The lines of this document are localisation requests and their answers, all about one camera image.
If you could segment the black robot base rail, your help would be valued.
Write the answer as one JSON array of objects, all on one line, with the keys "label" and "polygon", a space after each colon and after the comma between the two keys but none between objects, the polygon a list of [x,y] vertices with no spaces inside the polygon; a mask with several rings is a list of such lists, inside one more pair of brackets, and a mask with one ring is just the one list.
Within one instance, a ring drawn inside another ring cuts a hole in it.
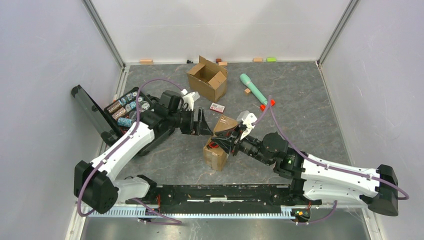
[{"label": "black robot base rail", "polygon": [[282,206],[319,206],[287,184],[156,185],[140,199],[162,214],[274,214]]}]

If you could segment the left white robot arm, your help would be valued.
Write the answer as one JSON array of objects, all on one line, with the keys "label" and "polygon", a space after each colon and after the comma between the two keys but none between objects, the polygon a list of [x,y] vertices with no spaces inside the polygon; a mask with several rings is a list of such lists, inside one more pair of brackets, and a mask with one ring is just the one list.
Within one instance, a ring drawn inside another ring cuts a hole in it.
[{"label": "left white robot arm", "polygon": [[154,183],[147,177],[118,180],[123,167],[137,154],[147,154],[167,139],[175,129],[186,135],[211,136],[203,108],[195,108],[200,98],[196,91],[166,90],[157,98],[138,91],[131,100],[135,112],[127,132],[103,154],[90,162],[80,161],[74,169],[74,195],[78,213],[85,217],[81,204],[104,214],[116,202],[139,198],[145,204],[157,198]]}]

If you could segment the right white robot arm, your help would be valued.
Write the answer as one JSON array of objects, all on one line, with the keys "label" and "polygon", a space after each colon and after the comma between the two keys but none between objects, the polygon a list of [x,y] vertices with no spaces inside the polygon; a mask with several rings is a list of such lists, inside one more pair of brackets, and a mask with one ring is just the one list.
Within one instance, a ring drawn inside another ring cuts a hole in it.
[{"label": "right white robot arm", "polygon": [[327,161],[297,152],[277,132],[268,133],[261,140],[241,135],[235,130],[223,131],[211,141],[229,155],[241,152],[273,166],[277,175],[291,181],[288,196],[292,204],[339,201],[365,205],[380,215],[398,216],[399,194],[395,189],[398,179],[391,166],[359,168]]}]

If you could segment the brown cardboard express box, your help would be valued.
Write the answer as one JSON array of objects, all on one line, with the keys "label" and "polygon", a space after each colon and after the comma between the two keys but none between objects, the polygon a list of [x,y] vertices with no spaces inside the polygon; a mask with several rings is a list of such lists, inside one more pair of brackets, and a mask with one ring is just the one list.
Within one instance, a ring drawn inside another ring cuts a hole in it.
[{"label": "brown cardboard express box", "polygon": [[201,55],[198,60],[199,63],[187,72],[189,87],[207,100],[217,103],[227,92],[228,70]]}]

